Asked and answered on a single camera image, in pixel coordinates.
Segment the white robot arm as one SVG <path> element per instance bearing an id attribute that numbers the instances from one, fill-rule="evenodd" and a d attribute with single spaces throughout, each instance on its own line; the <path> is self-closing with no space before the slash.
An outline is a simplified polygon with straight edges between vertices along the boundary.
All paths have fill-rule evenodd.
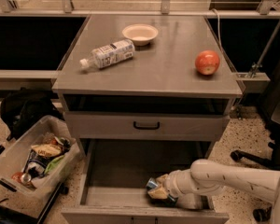
<path id="1" fill-rule="evenodd" d="M 206 159 L 147 182 L 152 199 L 176 201 L 187 194 L 215 196 L 225 187 L 249 193 L 273 205 L 270 224 L 280 224 L 280 171 L 229 166 Z"/>

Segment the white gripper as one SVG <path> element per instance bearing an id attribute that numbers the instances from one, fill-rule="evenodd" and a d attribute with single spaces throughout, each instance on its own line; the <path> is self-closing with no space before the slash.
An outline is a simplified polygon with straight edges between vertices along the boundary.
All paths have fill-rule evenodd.
<path id="1" fill-rule="evenodd" d="M 177 175 L 180 173 L 180 170 L 173 171 L 170 174 L 161 175 L 156 178 L 158 184 L 163 183 L 163 187 L 156 187 L 149 190 L 147 193 L 152 199 L 166 200 L 168 194 L 177 199 L 180 196 L 183 196 L 180 188 L 177 185 Z"/>

